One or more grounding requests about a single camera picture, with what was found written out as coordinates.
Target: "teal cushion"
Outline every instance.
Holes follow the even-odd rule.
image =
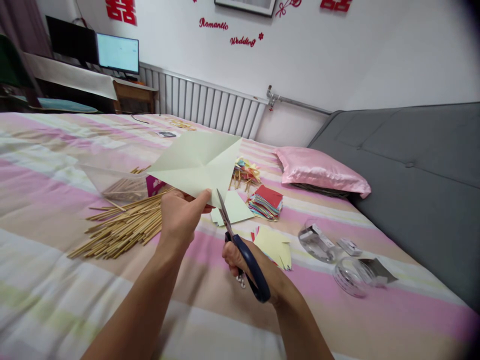
[[[25,96],[14,96],[15,98],[27,102]],[[69,100],[61,99],[50,99],[45,97],[39,97],[38,101],[40,102],[42,110],[53,110],[53,111],[63,111],[66,113],[97,113],[98,110],[94,107],[82,105],[78,102],[73,102]]]

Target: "curtain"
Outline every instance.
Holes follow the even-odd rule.
[[[52,58],[49,38],[36,0],[0,0],[0,33],[15,44],[39,96],[42,92],[32,76],[23,52]]]

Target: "satin pillowcase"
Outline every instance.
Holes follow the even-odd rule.
[[[367,180],[324,152],[285,146],[277,148],[275,154],[283,164],[282,184],[310,184],[320,188],[359,193],[362,199],[372,192]]]

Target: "gray sofa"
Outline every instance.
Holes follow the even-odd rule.
[[[479,312],[480,103],[337,111],[308,147],[365,177],[352,203]]]

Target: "white wall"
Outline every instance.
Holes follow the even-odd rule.
[[[74,0],[37,1],[46,15],[78,17]],[[355,0],[347,14],[303,0],[273,19],[214,0],[136,0],[138,26],[110,20],[102,0],[78,3],[96,31],[139,39],[141,61],[262,98],[271,84],[332,111],[480,100],[477,47],[450,0]],[[229,29],[199,28],[202,17]],[[253,48],[229,43],[260,32]],[[257,140],[305,146],[324,120],[276,104]]]

